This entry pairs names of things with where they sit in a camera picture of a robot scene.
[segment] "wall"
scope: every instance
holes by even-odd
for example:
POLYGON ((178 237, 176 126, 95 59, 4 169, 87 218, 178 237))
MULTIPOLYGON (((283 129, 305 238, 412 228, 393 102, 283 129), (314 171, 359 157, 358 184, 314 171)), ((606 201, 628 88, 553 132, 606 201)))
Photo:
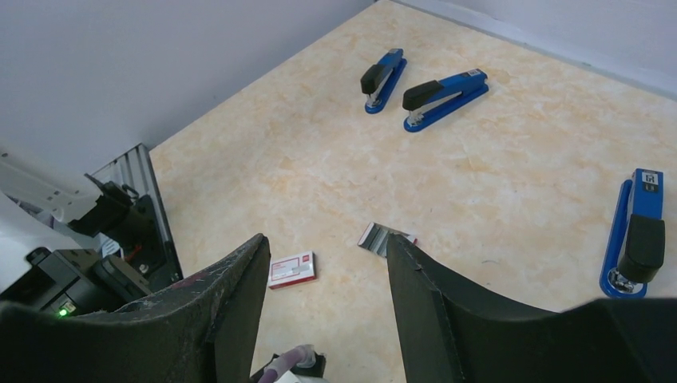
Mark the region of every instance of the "wall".
POLYGON ((5 0, 0 138, 95 171, 159 144, 371 3, 5 0))
POLYGON ((674 0, 399 2, 677 98, 674 0))

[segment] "table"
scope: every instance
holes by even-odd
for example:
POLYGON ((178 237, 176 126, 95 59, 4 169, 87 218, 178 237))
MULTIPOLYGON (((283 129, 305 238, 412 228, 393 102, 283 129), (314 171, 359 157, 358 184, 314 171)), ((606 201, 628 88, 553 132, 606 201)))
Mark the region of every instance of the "table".
POLYGON ((257 232, 273 259, 313 250, 319 279, 268 291, 253 368, 313 343, 330 381, 404 382, 386 260, 370 221, 418 235, 439 262, 548 310, 602 296, 616 197, 665 172, 666 261, 677 291, 677 104, 393 2, 380 1, 153 149, 184 273, 257 232), (409 64, 378 115, 359 78, 388 49, 409 64), (489 93, 420 133, 403 92, 468 69, 489 93))

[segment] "black stapler cap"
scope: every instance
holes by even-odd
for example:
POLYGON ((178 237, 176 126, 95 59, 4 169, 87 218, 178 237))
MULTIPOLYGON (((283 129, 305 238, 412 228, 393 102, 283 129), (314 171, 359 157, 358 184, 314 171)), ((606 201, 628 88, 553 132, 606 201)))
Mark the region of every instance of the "black stapler cap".
POLYGON ((633 282, 648 283, 663 265, 664 255, 665 222, 631 215, 618 272, 633 282))
POLYGON ((444 89, 444 86, 437 80, 425 82, 423 84, 414 86, 404 92, 402 99, 402 107, 405 110, 416 110, 427 104, 427 101, 435 95, 435 93, 444 89))
POLYGON ((362 85, 362 93, 372 94, 376 92, 378 86, 381 84, 383 79, 386 77, 386 66, 381 64, 372 65, 360 79, 360 85, 362 85))

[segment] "gray wall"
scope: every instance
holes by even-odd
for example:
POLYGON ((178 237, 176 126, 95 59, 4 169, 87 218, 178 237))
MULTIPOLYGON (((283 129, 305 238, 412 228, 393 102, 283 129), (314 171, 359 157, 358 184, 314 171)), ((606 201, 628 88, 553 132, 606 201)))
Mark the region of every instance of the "gray wall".
POLYGON ((94 171, 159 144, 371 3, 4 0, 0 139, 94 171))
POLYGON ((675 0, 399 0, 677 98, 675 0))

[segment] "blue stapler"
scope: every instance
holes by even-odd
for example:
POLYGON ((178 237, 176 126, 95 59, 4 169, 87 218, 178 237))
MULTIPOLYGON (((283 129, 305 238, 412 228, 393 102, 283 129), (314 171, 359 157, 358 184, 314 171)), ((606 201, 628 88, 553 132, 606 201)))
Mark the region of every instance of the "blue stapler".
POLYGON ((620 186, 600 287, 611 298, 642 298, 663 265, 663 173, 636 169, 620 186))
POLYGON ((381 112, 390 94, 395 89, 402 71, 406 66, 406 59, 402 56, 403 49, 391 49, 385 56, 372 65, 360 79, 362 93, 366 94, 364 110, 369 114, 381 112))
POLYGON ((486 73, 469 70, 440 81, 428 81, 404 92, 402 107, 409 111, 404 120, 407 132, 420 132, 433 122, 489 91, 486 73))

